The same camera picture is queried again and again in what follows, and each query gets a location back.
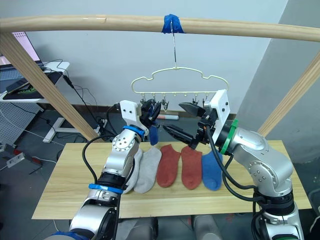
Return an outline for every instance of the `gray sock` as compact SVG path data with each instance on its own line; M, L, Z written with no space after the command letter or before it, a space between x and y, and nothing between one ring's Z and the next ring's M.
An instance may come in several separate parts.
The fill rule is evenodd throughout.
M133 170L133 173L132 173L129 181L126 183L128 185L128 187L126 188L125 191L123 191L124 194L128 193L131 189L133 189L137 183L140 160L141 160L142 154L143 154L143 152L139 148L138 151L136 152L136 154L134 155L134 170Z
M154 186L161 155L161 151L154 146L142 154L135 192L144 194Z

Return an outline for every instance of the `white wall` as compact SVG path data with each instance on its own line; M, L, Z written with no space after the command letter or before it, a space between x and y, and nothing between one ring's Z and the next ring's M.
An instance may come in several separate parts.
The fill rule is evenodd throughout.
M1 1L1 17L34 15L110 14L211 18L278 23L287 0L220 1L220 0L11 0ZM28 36L43 61L63 58L70 62L74 84L87 87L99 105L112 105L123 99L139 101L130 83L151 72L173 66L171 34L116 31L49 31L28 32ZM202 70L205 75L218 75L230 83L231 112L236 113L249 88L258 65L269 44L268 38L176 34L178 66ZM224 85L203 80L195 73L175 71L159 74L144 84L141 91L206 91ZM80 99L68 87L61 90L73 104ZM194 96L167 96L170 110L181 110L180 102L190 102Z

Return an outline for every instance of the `blue tape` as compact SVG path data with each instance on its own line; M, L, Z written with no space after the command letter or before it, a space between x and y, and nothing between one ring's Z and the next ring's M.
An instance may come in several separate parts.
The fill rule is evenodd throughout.
M68 236L70 238L73 238L75 240L89 240L89 238L87 238L86 236L82 236L79 234L76 234L75 232L63 232L63 231L57 231L56 233L52 234L51 236L55 236L55 235L62 235L62 236Z
M169 14L164 16L164 24L162 28L162 33L171 34L171 21L172 21L172 31L174 33L185 34L182 26L180 24L180 20L176 15Z
M143 137L145 135L145 131L143 130L140 130L134 126L124 126L122 129L129 129L129 130L132 130L134 131L135 133L139 134L140 137Z
M119 189L119 188L115 188L115 187L110 187L110 186L101 186L98 184L94 184L94 183L90 183L89 184L89 189L100 189L100 190L106 190L106 191L110 191L116 194L122 194L124 191Z

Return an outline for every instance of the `floor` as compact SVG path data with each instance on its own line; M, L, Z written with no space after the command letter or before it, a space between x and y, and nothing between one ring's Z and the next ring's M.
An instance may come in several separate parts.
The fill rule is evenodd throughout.
M46 135L50 126L39 116L49 119L51 124L54 123L57 117L60 117L54 110L46 110L38 114L28 126L28 130L41 136ZM89 115L84 114L83 117L92 127L96 127L95 122ZM118 132L124 125L120 115L116 113L110 115L110 121ZM197 129L197 120L195 118L181 118L179 121L160 120L159 122L163 123L164 121L166 124L178 125L191 134L195 134ZM63 127L71 126L66 122ZM60 138L55 137L53 140L61 144L83 141L80 137L76 138L76 135L67 135L65 137L64 135L67 135L67 133L61 133ZM159 129L159 140L174 141L162 128ZM54 161L57 159L59 151L63 148L55 143L43 143L41 138L30 133L23 133L16 145L17 149L29 155ZM319 163L320 158L313 162L295 165L307 193L320 188ZM5 163L0 161L0 168L4 165ZM7 168L0 172L0 222L3 223L3 228L0 230L1 240L42 240L56 232L52 220L31 219L54 166L55 164L52 162L44 162L43 166L33 173L22 173ZM320 193L314 194L312 201L316 206L320 206ZM315 212L312 209L306 209L301 210L299 213L303 230L307 233ZM213 217L224 240L252 239L250 230L251 213L214 214ZM56 220L55 222L60 231L69 229L68 220ZM130 229L128 226L133 226L134 222L135 220L131 219L124 220L119 224L117 240L126 238ZM190 216L159 217L158 222L159 240L195 239L190 225Z

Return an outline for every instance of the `wooden rod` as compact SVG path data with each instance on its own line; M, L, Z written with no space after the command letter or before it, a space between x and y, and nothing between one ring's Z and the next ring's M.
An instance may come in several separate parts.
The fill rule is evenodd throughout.
M180 17L185 33L320 42L320 28L298 25ZM0 32L103 30L161 32L163 16L47 15L0 19Z
M319 77L320 52L318 52L299 80L293 85L267 120L265 120L258 132L263 136L268 135Z
M0 52L87 140L98 136L10 32L2 32L0 34Z

